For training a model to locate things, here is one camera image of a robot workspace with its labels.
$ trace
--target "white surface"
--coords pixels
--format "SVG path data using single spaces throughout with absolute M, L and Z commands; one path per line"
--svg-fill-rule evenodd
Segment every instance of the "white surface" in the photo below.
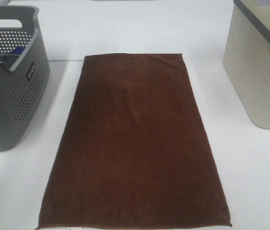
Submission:
M 13 1 L 34 5 L 49 60 L 103 53 L 223 57 L 231 0 Z

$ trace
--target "microfiber towel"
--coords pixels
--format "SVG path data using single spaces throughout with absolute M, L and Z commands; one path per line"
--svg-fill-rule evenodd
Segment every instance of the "microfiber towel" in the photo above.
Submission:
M 87 56 L 38 228 L 230 224 L 180 54 Z

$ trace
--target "blue item in basket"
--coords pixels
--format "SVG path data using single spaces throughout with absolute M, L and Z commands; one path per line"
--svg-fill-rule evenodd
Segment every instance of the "blue item in basket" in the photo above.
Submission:
M 25 46 L 18 46 L 16 47 L 12 52 L 10 52 L 11 54 L 22 54 L 22 52 L 25 50 Z
M 10 68 L 18 59 L 20 54 L 24 51 L 24 46 L 18 46 L 9 54 L 3 54 L 0 56 L 0 61 L 4 62 L 7 68 Z

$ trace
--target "perforated basket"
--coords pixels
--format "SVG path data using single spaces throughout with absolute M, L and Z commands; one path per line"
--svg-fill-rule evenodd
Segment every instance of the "perforated basket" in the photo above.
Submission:
M 28 127 L 44 93 L 50 68 L 38 9 L 0 6 L 0 19 L 16 19 L 21 28 L 0 28 L 0 55 L 26 46 L 10 69 L 0 62 L 0 150 L 15 145 Z

